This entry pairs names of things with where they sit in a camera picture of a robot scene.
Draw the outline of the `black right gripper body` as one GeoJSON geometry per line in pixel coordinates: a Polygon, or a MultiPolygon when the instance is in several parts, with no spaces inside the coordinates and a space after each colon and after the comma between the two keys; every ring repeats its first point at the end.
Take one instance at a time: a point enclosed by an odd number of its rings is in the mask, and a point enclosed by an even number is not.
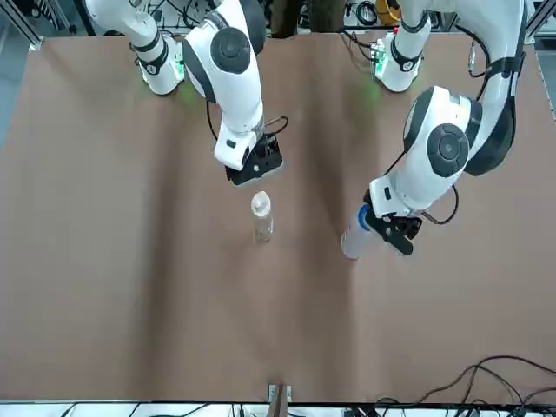
{"type": "Polygon", "coordinates": [[[265,134],[248,155],[242,170],[226,167],[227,179],[236,187],[258,181],[283,164],[276,134],[265,134]]]}

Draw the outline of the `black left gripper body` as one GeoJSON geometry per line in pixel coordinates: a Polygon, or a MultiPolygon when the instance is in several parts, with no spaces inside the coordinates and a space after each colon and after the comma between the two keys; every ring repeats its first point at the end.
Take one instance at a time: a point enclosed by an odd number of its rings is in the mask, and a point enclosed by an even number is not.
{"type": "Polygon", "coordinates": [[[419,216],[401,216],[390,213],[381,217],[386,223],[388,236],[401,236],[413,240],[420,231],[422,219],[419,216]]]}

